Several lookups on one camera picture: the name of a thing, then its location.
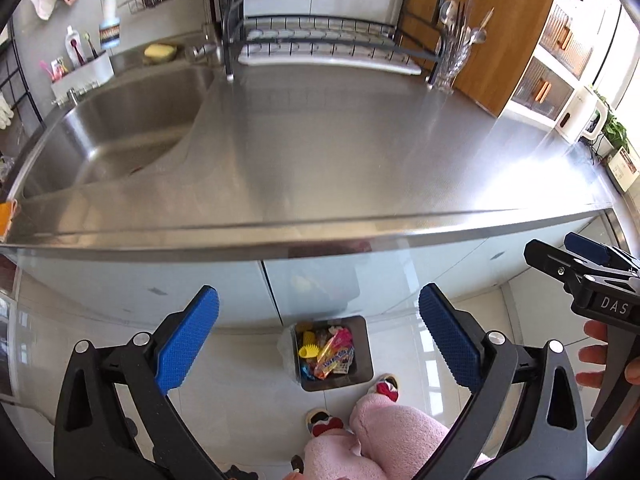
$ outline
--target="white bottle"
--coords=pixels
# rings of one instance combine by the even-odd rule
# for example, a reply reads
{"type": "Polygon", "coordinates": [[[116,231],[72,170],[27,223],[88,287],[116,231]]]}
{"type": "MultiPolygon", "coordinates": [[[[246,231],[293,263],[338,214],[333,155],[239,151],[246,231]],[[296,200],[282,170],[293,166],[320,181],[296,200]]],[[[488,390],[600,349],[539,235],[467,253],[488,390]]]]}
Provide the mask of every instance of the white bottle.
{"type": "Polygon", "coordinates": [[[86,63],[82,43],[80,43],[80,34],[77,30],[73,30],[71,25],[66,28],[65,48],[74,68],[79,68],[86,63]]]}

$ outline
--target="foot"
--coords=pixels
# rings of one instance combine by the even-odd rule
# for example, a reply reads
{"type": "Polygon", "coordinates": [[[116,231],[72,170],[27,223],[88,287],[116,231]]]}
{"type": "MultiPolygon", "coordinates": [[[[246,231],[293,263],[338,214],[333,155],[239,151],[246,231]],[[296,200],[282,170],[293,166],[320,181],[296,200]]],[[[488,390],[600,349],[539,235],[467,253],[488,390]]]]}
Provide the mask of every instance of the foot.
{"type": "Polygon", "coordinates": [[[399,394],[398,389],[398,379],[396,379],[396,376],[392,374],[385,374],[378,379],[376,384],[370,387],[369,393],[384,395],[393,402],[397,402],[399,394]]]}
{"type": "Polygon", "coordinates": [[[306,427],[311,436],[320,436],[327,430],[342,430],[344,423],[340,418],[319,408],[306,414],[306,427]]]}

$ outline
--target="green plant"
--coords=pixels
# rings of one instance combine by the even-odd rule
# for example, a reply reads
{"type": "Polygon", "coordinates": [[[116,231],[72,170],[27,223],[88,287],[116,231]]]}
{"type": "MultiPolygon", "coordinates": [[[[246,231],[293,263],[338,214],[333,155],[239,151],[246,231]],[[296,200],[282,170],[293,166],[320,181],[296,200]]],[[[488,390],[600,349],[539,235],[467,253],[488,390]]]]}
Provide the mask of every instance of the green plant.
{"type": "Polygon", "coordinates": [[[604,136],[607,137],[607,140],[611,143],[615,150],[624,148],[628,152],[629,142],[626,137],[626,128],[618,120],[613,111],[611,111],[611,106],[609,106],[607,100],[603,96],[598,94],[598,92],[596,92],[595,90],[593,92],[604,104],[607,105],[607,120],[605,121],[604,127],[602,128],[604,136]]]}

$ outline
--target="textured blue pad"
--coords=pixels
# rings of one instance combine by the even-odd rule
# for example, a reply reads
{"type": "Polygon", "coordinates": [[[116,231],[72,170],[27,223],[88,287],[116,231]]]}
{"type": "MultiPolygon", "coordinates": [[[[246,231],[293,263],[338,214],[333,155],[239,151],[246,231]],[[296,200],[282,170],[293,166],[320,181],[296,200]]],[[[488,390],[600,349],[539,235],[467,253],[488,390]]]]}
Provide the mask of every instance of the textured blue pad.
{"type": "Polygon", "coordinates": [[[215,288],[204,290],[194,299],[198,303],[186,314],[158,354],[156,383],[163,395],[182,384],[218,319],[220,300],[215,288]]]}
{"type": "Polygon", "coordinates": [[[609,251],[604,245],[576,233],[567,233],[564,237],[564,246],[568,251],[580,254],[594,264],[606,266],[609,263],[609,251]]]}
{"type": "Polygon", "coordinates": [[[472,394],[476,393],[482,383],[478,349],[449,306],[431,289],[431,284],[420,291],[418,310],[456,382],[469,388],[472,394]]]}

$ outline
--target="pink fleece pajamas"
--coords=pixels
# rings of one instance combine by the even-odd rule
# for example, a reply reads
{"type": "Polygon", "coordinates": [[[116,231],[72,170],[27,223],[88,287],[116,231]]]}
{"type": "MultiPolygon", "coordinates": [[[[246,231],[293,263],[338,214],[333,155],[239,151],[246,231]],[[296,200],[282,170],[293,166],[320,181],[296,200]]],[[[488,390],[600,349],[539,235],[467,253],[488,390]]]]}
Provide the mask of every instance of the pink fleece pajamas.
{"type": "Polygon", "coordinates": [[[306,445],[306,480],[411,480],[449,431],[380,394],[362,397],[349,422],[353,433],[328,430],[306,445]]]}

